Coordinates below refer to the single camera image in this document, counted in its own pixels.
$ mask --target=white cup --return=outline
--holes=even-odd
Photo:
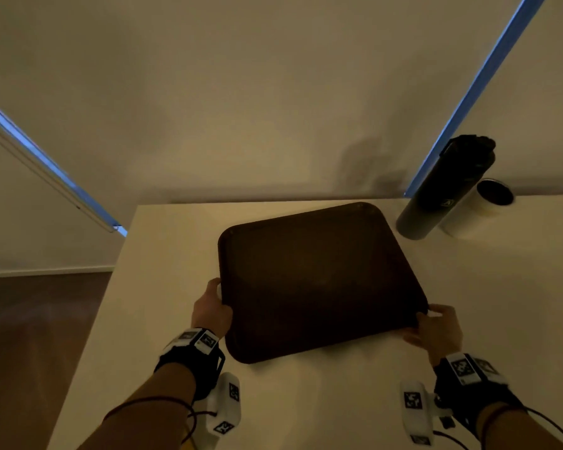
[[[515,204],[515,195],[498,180],[484,178],[443,219],[440,228],[456,238],[470,238]]]

